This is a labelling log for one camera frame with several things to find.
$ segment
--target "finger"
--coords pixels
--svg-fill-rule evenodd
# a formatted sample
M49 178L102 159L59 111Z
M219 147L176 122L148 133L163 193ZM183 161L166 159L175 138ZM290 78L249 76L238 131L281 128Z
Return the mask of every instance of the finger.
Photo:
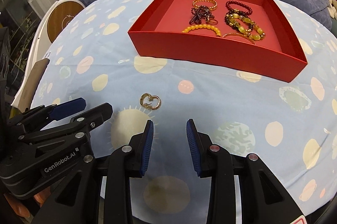
M34 198L38 203L43 205L43 203L45 203L45 201L50 196L50 194L51 194L50 193L50 187L48 187L48 188L45 188L44 190L42 190L41 192L39 192L38 194L36 194L34 196Z
M11 194L4 194L4 195L5 195L5 198L7 199L7 202L9 203L9 205L12 207L12 209L18 216L26 217L26 218L30 217L30 213L28 209L25 206L23 206L23 204L20 201L18 201Z

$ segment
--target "red tray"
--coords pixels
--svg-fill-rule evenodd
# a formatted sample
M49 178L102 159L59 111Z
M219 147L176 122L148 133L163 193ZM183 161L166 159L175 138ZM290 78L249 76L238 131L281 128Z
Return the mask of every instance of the red tray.
M257 45L242 37L216 37L207 29L182 33L192 18L192 1L154 0L147 7L128 31L140 56L225 66L285 82L292 81L308 64L296 34L274 0L236 0L252 8L250 18L266 33ZM222 35L236 32L224 21L229 0L216 1L218 8L212 12L219 21L216 27Z

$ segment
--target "white label with red border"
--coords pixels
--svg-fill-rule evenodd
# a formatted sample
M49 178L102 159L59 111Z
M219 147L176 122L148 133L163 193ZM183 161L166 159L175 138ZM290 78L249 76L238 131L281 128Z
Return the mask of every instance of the white label with red border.
M296 219L290 224L307 224L307 221L304 216L300 216L298 219Z

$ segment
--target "yellow bead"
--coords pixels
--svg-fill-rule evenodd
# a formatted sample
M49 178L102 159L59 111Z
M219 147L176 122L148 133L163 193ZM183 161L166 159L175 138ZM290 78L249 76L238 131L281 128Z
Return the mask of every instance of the yellow bead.
M246 30L243 26L239 26L238 30L241 32L241 33L244 33Z
M255 41L258 41L258 40L261 39L261 37L260 37L260 35L256 34L256 35L253 35L253 39L254 39Z

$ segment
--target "silver bolt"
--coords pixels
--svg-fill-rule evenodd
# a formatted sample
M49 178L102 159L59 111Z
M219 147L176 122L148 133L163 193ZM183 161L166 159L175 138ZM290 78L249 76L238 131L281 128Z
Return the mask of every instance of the silver bolt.
M132 147L131 147L130 145L125 145L125 146L122 147L122 151L123 151L124 153L128 153L128 152L130 152L131 150L132 150Z
M220 150L220 147L218 145L213 144L210 146L210 150L212 152L218 152Z
M86 155L84 158L83 158L83 161L84 162L90 162L92 161L94 158L92 155Z
M82 138L84 136L84 133L83 132L78 132L75 137L76 138Z
M256 154L249 154L248 158L252 161L257 161L258 160L258 156Z

